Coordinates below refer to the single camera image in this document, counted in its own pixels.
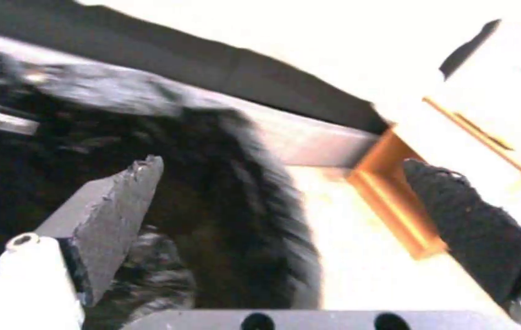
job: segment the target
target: blurry black fur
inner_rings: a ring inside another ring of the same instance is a hole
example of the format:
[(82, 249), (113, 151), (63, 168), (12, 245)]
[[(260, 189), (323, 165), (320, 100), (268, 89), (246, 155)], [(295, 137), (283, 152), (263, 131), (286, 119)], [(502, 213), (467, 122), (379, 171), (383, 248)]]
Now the blurry black fur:
[(0, 104), (41, 123), (34, 137), (0, 133), (0, 253), (85, 182), (149, 154), (165, 163), (143, 232), (84, 328), (118, 329), (168, 308), (319, 306), (321, 268), (298, 192), (239, 111), (138, 71), (34, 69), (43, 83), (0, 55)]
[(174, 243), (143, 228), (101, 302), (86, 310), (85, 328), (117, 330), (150, 313), (193, 308), (195, 280)]

